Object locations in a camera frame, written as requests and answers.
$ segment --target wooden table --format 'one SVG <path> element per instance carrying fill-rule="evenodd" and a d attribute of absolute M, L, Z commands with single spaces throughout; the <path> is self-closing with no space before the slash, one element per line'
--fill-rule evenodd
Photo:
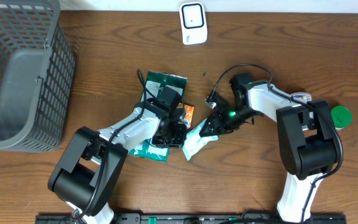
<path fill-rule="evenodd" d="M 307 91 L 352 111 L 352 124 L 339 132 L 343 167 L 323 181 L 312 211 L 343 212 L 348 223 L 358 223 L 358 15 L 207 16 L 207 42 L 184 46 L 177 12 L 62 12 L 60 22 L 78 53 L 64 140 L 45 154 L 0 152 L 0 223 L 71 212 L 48 190 L 48 178 L 78 128 L 104 128 L 131 112 L 142 91 L 138 68 L 188 77 L 185 101 L 196 107 L 194 127 L 211 113 L 204 99 L 218 76 L 241 62 L 271 68 L 283 91 Z M 267 77 L 250 71 L 256 80 Z M 218 88 L 230 100 L 231 75 Z M 268 118 L 255 123 L 208 143 L 191 161 L 179 150 L 171 150 L 166 163 L 128 157 L 110 205 L 145 213 L 273 209 L 286 176 L 277 128 Z"/>

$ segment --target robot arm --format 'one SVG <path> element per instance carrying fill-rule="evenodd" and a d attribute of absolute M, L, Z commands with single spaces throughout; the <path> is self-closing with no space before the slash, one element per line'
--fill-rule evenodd
<path fill-rule="evenodd" d="M 303 220 L 301 217 L 312 181 L 329 172 L 338 160 L 339 152 L 331 130 L 326 123 L 321 122 L 317 114 L 289 100 L 290 95 L 287 93 L 278 90 L 273 84 L 270 84 L 269 89 L 265 80 L 252 82 L 247 74 L 240 74 L 235 75 L 230 84 L 236 107 L 229 110 L 228 104 L 218 93 L 211 93 L 206 102 L 211 106 L 217 105 L 215 108 L 218 110 L 208 117 L 200 136 L 232 133 L 239 129 L 246 119 L 255 115 L 266 115 L 276 121 L 280 156 L 288 172 L 277 210 L 283 221 L 307 220 L 311 215 L 310 207 L 316 189 L 308 200 Z M 307 103 L 333 123 L 325 101 Z M 306 138 L 303 135 L 304 129 L 317 129 L 317 134 Z M 320 183 L 321 181 L 317 181 L 315 188 Z"/>
<path fill-rule="evenodd" d="M 273 89 L 289 96 L 274 86 Z M 311 204 L 322 180 L 317 181 L 306 206 L 304 218 L 301 220 L 302 209 L 311 183 L 315 178 L 330 171 L 336 161 L 334 142 L 333 140 L 326 142 L 323 136 L 318 135 L 305 138 L 301 127 L 310 126 L 305 123 L 305 120 L 312 121 L 313 114 L 301 105 L 269 91 L 267 84 L 251 88 L 248 90 L 248 96 L 249 106 L 253 110 L 277 122 L 280 155 L 288 171 L 283 195 L 277 204 L 277 211 L 286 222 L 303 222 L 311 216 Z"/>
<path fill-rule="evenodd" d="M 158 99 L 147 101 L 145 106 L 143 102 L 138 103 L 131 115 L 115 125 L 99 131 L 87 127 L 77 130 L 49 178 L 49 190 L 75 209 L 74 216 L 75 212 L 86 210 L 83 222 L 110 223 L 114 214 L 108 200 L 128 152 L 154 136 L 169 146 L 172 142 L 170 136 L 176 135 L 170 132 L 176 131 L 172 126 L 175 125 L 173 121 L 177 121 L 176 110 L 180 100 L 179 93 L 164 88 Z M 139 118 L 143 106 L 144 112 Z M 93 172 L 80 163 L 80 158 L 99 165 L 104 161 L 98 190 L 95 189 L 102 166 Z"/>

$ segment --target black cable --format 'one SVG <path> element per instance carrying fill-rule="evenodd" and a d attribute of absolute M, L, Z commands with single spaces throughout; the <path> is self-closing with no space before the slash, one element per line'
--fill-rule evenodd
<path fill-rule="evenodd" d="M 59 224 L 62 224 L 62 222 L 65 222 L 65 224 L 67 224 L 67 221 L 70 221 L 70 219 L 67 219 L 67 218 L 69 218 L 70 216 L 69 215 L 67 215 L 67 216 L 65 216 L 65 217 L 63 217 L 63 218 L 61 218 L 61 219 L 59 219 Z"/>
<path fill-rule="evenodd" d="M 327 117 L 325 117 L 322 113 L 320 113 L 320 111 L 316 110 L 316 108 L 314 108 L 314 107 L 312 107 L 310 105 L 307 105 L 304 102 L 301 102 L 301 101 L 295 100 L 295 99 L 292 99 L 292 101 L 295 102 L 295 103 L 299 103 L 300 105 L 308 108 L 309 110 L 311 110 L 312 112 L 317 114 L 318 117 L 321 118 L 329 126 L 330 130 L 335 135 L 335 138 L 336 138 L 338 146 L 339 146 L 339 159 L 338 159 L 338 164 L 336 165 L 336 167 L 331 172 L 328 172 L 326 174 L 323 174 L 320 177 L 315 178 L 315 180 L 312 181 L 312 183 L 311 183 L 311 188 L 310 188 L 309 194 L 308 194 L 308 196 L 306 198 L 305 205 L 304 205 L 304 207 L 302 209 L 301 221 L 303 221 L 303 218 L 305 217 L 306 208 L 307 208 L 307 206 L 309 204 L 311 194 L 313 193 L 313 190 L 316 188 L 317 181 L 323 180 L 323 179 L 325 179 L 325 178 L 327 178 L 329 176 L 334 175 L 341 168 L 342 162 L 343 162 L 343 145 L 342 145 L 341 138 L 339 137 L 338 132 L 335 129 L 335 126 L 327 119 Z"/>
<path fill-rule="evenodd" d="M 89 212 L 89 209 L 91 208 L 91 205 L 92 205 L 92 203 L 93 203 L 93 201 L 95 199 L 95 196 L 97 195 L 99 187 L 100 187 L 100 183 L 101 183 L 103 172 L 104 172 L 104 167 L 105 167 L 106 161 L 107 161 L 109 147 L 110 147 L 110 144 L 111 144 L 112 140 L 117 136 L 117 134 L 120 131 L 122 131 L 128 125 L 132 124 L 134 121 L 137 121 L 138 119 L 141 119 L 141 117 L 143 116 L 143 112 L 144 112 L 145 106 L 146 106 L 146 90 L 147 89 L 146 89 L 145 84 L 144 84 L 143 73 L 139 69 L 137 70 L 137 78 L 139 79 L 140 83 L 143 86 L 143 107 L 142 107 L 142 110 L 140 111 L 140 113 L 134 119 L 128 121 L 127 123 L 123 124 L 121 127 L 115 129 L 114 132 L 112 133 L 112 135 L 110 136 L 109 141 L 106 143 L 106 149 L 105 149 L 105 152 L 104 152 L 104 155 L 103 155 L 103 159 L 102 159 L 102 161 L 100 163 L 99 175 L 98 175 L 98 178 L 96 180 L 96 184 L 94 186 L 94 191 L 92 193 L 92 196 L 89 199 L 88 203 L 86 204 L 86 207 L 84 208 L 84 210 L 81 212 L 81 214 L 79 214 L 79 215 L 77 215 L 75 217 L 73 215 L 71 215 L 72 220 L 81 220 L 86 215 L 86 213 Z"/>
<path fill-rule="evenodd" d="M 285 222 L 285 221 L 282 221 L 282 220 L 264 220 L 264 219 L 259 219 L 259 218 L 240 218 L 240 219 L 236 219 L 236 220 L 229 220 L 229 221 L 221 222 L 220 224 L 235 224 L 235 223 L 245 223 L 245 224 L 249 224 L 249 223 L 295 224 L 293 222 Z"/>
<path fill-rule="evenodd" d="M 164 143 L 164 146 L 155 146 L 155 145 L 151 144 L 150 142 L 148 142 L 147 140 L 145 140 L 145 142 L 147 144 L 149 144 L 149 146 L 153 146 L 153 147 L 156 147 L 156 148 L 159 148 L 159 149 L 165 149 L 167 147 L 167 143 Z"/>
<path fill-rule="evenodd" d="M 185 120 L 185 116 L 186 116 L 186 108 L 185 108 L 185 101 L 183 99 L 183 97 L 181 98 L 181 104 L 183 106 L 183 120 Z"/>
<path fill-rule="evenodd" d="M 265 67 L 263 67 L 263 66 L 261 66 L 261 65 L 257 65 L 257 64 L 254 64 L 254 63 L 240 63 L 240 64 L 237 64 L 237 65 L 234 65 L 234 66 L 228 68 L 226 71 L 224 71 L 224 72 L 222 73 L 222 75 L 218 78 L 218 80 L 217 80 L 217 82 L 216 82 L 216 84 L 215 84 L 214 90 L 212 91 L 211 95 L 209 96 L 209 99 L 212 99 L 212 96 L 215 94 L 215 91 L 216 91 L 216 89 L 217 89 L 219 83 L 221 82 L 221 79 L 223 78 L 223 76 L 224 76 L 227 72 L 229 72 L 230 70 L 232 70 L 233 68 L 237 68 L 237 67 L 241 67 L 241 66 L 252 66 L 252 67 L 261 68 L 262 70 L 265 70 L 267 73 L 270 74 L 270 79 L 269 79 L 269 81 L 268 81 L 269 83 L 270 83 L 270 82 L 272 81 L 272 79 L 273 79 L 273 73 L 272 73 L 272 71 L 270 71 L 269 69 L 267 69 L 267 68 L 265 68 Z"/>

